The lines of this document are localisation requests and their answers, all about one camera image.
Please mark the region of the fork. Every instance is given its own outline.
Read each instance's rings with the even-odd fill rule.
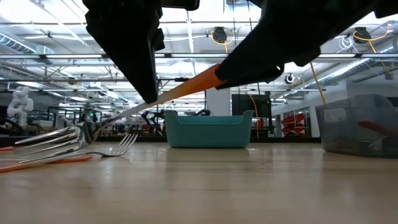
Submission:
[[[193,93],[197,93],[199,91],[204,91],[209,88],[213,88],[215,86],[219,86],[220,84],[224,83],[224,81],[221,81],[217,78],[215,75],[216,69],[219,67],[219,65],[214,65],[210,67],[209,69],[205,70],[204,72],[201,72],[197,76],[189,79],[188,81],[182,83],[181,85],[175,87],[174,89],[170,91],[166,91],[165,93],[159,95],[158,100],[153,102],[153,103],[142,103],[134,108],[131,108],[129,110],[123,111],[122,113],[119,113],[115,116],[112,116],[108,118],[106,121],[100,122],[100,123],[93,123],[91,121],[85,121],[79,124],[76,124],[74,126],[70,126],[67,128],[59,129],[57,131],[53,131],[51,133],[46,133],[42,134],[40,136],[35,136],[29,139],[25,139],[22,141],[18,141],[15,144],[25,144],[25,143],[31,143],[34,141],[41,141],[41,140],[46,140],[47,138],[52,138],[49,140],[46,140],[44,142],[39,142],[30,146],[22,147],[18,150],[23,150],[23,149],[28,149],[36,146],[45,146],[48,144],[56,144],[55,146],[49,146],[44,149],[30,152],[27,154],[23,154],[21,156],[26,156],[29,154],[35,154],[39,152],[45,152],[49,151],[52,149],[58,149],[60,147],[68,146],[66,150],[62,150],[60,152],[56,153],[51,153],[47,154],[46,156],[42,156],[39,158],[35,159],[30,159],[26,160],[23,162],[31,162],[31,161],[37,161],[41,159],[50,159],[53,157],[58,157],[62,156],[65,154],[69,154],[72,152],[76,152],[80,149],[83,149],[91,144],[93,144],[98,136],[100,135],[100,132],[107,126],[113,124],[117,120],[138,113],[141,110],[144,110],[146,108],[149,108],[151,106],[159,105],[162,103],[165,103],[166,101],[170,101],[172,99],[176,99],[182,96],[190,95]]]
[[[93,157],[90,154],[99,154],[101,157],[122,156],[132,148],[132,145],[136,141],[137,136],[138,136],[138,134],[126,135],[123,138],[123,140],[119,143],[119,145],[114,150],[112,150],[110,153],[89,151],[89,152],[81,152],[81,153],[77,153],[77,154],[67,154],[67,155],[63,155],[63,156],[52,157],[49,159],[34,159],[34,160],[29,160],[29,161],[21,161],[15,165],[0,167],[0,173],[10,172],[10,171],[20,170],[20,169],[26,169],[29,167],[38,166],[38,165],[42,165],[42,164],[60,164],[60,163],[66,163],[66,162],[88,161]]]

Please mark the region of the red object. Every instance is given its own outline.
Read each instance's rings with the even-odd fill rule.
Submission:
[[[282,129],[282,133],[285,135],[285,137],[289,137],[292,135],[292,133],[295,133],[294,135],[299,135],[301,138],[304,138],[305,135],[302,133],[306,126],[302,124],[303,120],[305,119],[304,114],[296,114],[292,116],[288,116],[287,118],[283,119],[281,122],[284,128]]]
[[[296,133],[300,133],[300,132],[304,131],[305,128],[306,127],[304,126],[304,124],[296,124],[296,125],[290,124],[290,125],[285,126],[282,129],[282,132],[284,134],[287,134],[289,131],[295,131]]]
[[[398,136],[397,130],[388,129],[374,121],[358,121],[358,126],[366,129],[370,129],[383,136]]]
[[[296,114],[295,116],[288,116],[287,118],[283,119],[281,123],[283,125],[288,125],[288,124],[299,124],[301,121],[305,119],[304,114]]]
[[[92,155],[79,156],[79,157],[75,157],[75,158],[71,158],[71,159],[60,159],[58,161],[49,162],[48,164],[61,164],[61,163],[69,163],[69,162],[85,162],[85,161],[89,161],[92,158],[93,158]],[[14,164],[14,165],[10,165],[10,166],[0,167],[0,173],[2,173],[2,172],[10,172],[10,171],[14,171],[14,170],[26,169],[26,168],[30,168],[30,167],[37,167],[37,166],[41,166],[41,165],[44,165],[44,164],[33,164],[33,165],[32,164]]]
[[[12,151],[14,147],[8,146],[8,147],[0,147],[0,152],[10,152]]]

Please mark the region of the white column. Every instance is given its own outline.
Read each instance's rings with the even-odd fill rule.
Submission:
[[[206,98],[207,109],[211,111],[212,116],[231,115],[231,90],[229,88],[206,90]]]

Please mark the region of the white humanoid robot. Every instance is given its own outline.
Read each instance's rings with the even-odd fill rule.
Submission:
[[[30,88],[26,86],[17,87],[17,90],[12,93],[12,101],[8,105],[7,116],[13,117],[18,115],[18,124],[20,126],[26,125],[27,113],[33,110],[33,100],[28,98]]]

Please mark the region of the metal utensil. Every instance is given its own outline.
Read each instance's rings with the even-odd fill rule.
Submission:
[[[36,166],[43,165],[43,164],[61,164],[61,163],[70,163],[70,162],[85,162],[85,161],[89,161],[92,158],[93,158],[93,156],[91,156],[91,155],[85,155],[85,156],[71,155],[69,158],[63,158],[63,159],[51,158],[51,159],[44,159],[42,161],[36,161],[36,162],[25,163],[25,164],[18,163],[18,164],[13,164],[13,165],[9,165],[9,166],[0,167],[0,173],[2,173],[2,172],[10,172],[10,171],[14,171],[14,170],[26,169],[26,168],[30,168],[30,167],[36,167]],[[8,159],[2,159],[1,161],[14,161],[14,159],[9,159],[9,160]]]
[[[138,134],[127,134],[122,139],[122,141],[119,143],[119,145],[109,153],[99,152],[99,151],[90,151],[90,152],[81,152],[81,153],[76,153],[76,154],[57,155],[58,157],[57,156],[52,156],[52,157],[57,157],[57,159],[68,159],[71,157],[84,156],[84,155],[88,155],[88,154],[98,154],[103,157],[117,157],[117,156],[121,156],[121,155],[125,154],[126,152],[128,152],[128,150],[130,150],[132,148],[132,145],[135,143],[137,137],[138,137]],[[21,161],[19,163],[26,164],[26,163],[35,162],[35,161],[41,161],[41,160],[48,159],[49,156],[50,155],[46,155],[44,157],[28,159],[28,160]]]

